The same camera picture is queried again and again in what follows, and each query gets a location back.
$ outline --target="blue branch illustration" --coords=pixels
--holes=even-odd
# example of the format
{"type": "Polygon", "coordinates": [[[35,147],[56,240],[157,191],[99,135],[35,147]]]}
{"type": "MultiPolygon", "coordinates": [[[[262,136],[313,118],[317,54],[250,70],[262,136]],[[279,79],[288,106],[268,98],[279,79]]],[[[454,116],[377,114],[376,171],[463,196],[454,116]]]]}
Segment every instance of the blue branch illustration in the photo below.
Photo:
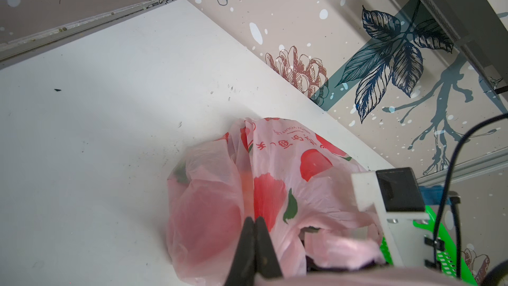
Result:
{"type": "MultiPolygon", "coordinates": [[[[441,171],[448,168],[449,160],[446,156],[446,147],[447,141],[445,137],[445,133],[452,136],[453,139],[458,142],[463,136],[461,133],[454,130],[447,119],[447,108],[448,108],[448,98],[450,95],[450,91],[453,88],[454,90],[461,92],[464,94],[465,100],[464,102],[470,102],[473,100],[473,92],[468,89],[463,89],[458,86],[458,81],[460,81],[464,74],[460,73],[460,69],[467,62],[464,54],[459,53],[455,61],[441,73],[441,78],[436,82],[433,88],[421,99],[411,102],[406,105],[401,105],[396,107],[395,110],[391,110],[389,108],[384,108],[383,111],[394,113],[395,111],[400,111],[406,108],[410,108],[409,111],[404,115],[404,117],[400,120],[400,123],[403,124],[404,120],[408,117],[410,112],[416,108],[418,105],[422,104],[424,101],[430,99],[434,96],[434,93],[438,88],[440,88],[439,93],[437,94],[436,100],[436,112],[434,117],[430,120],[431,124],[428,126],[421,134],[413,139],[411,145],[408,146],[408,150],[412,150],[416,141],[424,140],[429,132],[434,133],[435,138],[435,153],[432,157],[433,161],[429,165],[429,167],[423,171],[423,175],[429,174],[431,171],[435,169],[435,171],[441,171]]],[[[485,135],[491,135],[495,133],[497,130],[492,129],[486,133],[480,135],[474,135],[472,137],[480,137],[485,135]]]]}

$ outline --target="leaf illustration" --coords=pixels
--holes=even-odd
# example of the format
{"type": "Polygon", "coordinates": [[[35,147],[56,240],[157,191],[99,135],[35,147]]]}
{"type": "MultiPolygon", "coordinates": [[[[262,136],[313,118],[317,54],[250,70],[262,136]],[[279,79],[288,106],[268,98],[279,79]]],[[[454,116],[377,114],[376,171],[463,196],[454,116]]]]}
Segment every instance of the leaf illustration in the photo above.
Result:
{"type": "Polygon", "coordinates": [[[407,96],[410,96],[413,87],[422,76],[422,72],[422,53],[412,43],[404,43],[394,55],[393,85],[401,89],[407,96]]]}
{"type": "Polygon", "coordinates": [[[435,19],[426,20],[413,30],[414,41],[421,48],[443,49],[451,52],[453,41],[443,31],[435,19]]]}
{"type": "Polygon", "coordinates": [[[366,10],[362,12],[363,28],[374,39],[391,40],[400,35],[400,21],[386,12],[366,10]]]}
{"type": "Polygon", "coordinates": [[[358,51],[346,64],[344,74],[336,87],[342,83],[365,77],[373,67],[390,54],[392,45],[393,42],[390,41],[378,42],[358,51]]]}
{"type": "Polygon", "coordinates": [[[387,64],[387,60],[384,60],[374,67],[358,84],[355,104],[362,123],[369,112],[381,101],[391,76],[391,65],[387,64]]]}
{"type": "Polygon", "coordinates": [[[286,211],[284,212],[283,215],[283,221],[286,224],[288,224],[286,220],[294,218],[296,216],[296,213],[298,212],[298,204],[296,203],[296,199],[293,196],[292,190],[293,189],[289,189],[288,207],[286,208],[286,211]]]}

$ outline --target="strawberry print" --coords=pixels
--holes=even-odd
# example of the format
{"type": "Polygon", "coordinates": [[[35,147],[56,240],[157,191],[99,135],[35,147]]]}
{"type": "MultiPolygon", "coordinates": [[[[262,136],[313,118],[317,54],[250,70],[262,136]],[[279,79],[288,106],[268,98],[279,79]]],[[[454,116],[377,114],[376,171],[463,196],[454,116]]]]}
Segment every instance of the strawberry print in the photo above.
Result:
{"type": "Polygon", "coordinates": [[[309,149],[302,154],[300,174],[305,181],[329,168],[332,168],[332,163],[317,149],[309,149]]]}
{"type": "Polygon", "coordinates": [[[332,154],[342,157],[342,158],[346,159],[347,161],[351,160],[351,157],[348,154],[346,154],[345,151],[338,149],[337,147],[335,147],[332,143],[330,143],[323,137],[316,134],[316,138],[321,143],[321,145],[323,147],[325,147],[326,149],[328,149],[328,151],[330,151],[332,154]]]}
{"type": "Polygon", "coordinates": [[[254,218],[262,216],[270,232],[288,195],[282,180],[263,174],[254,178],[254,218]]]}

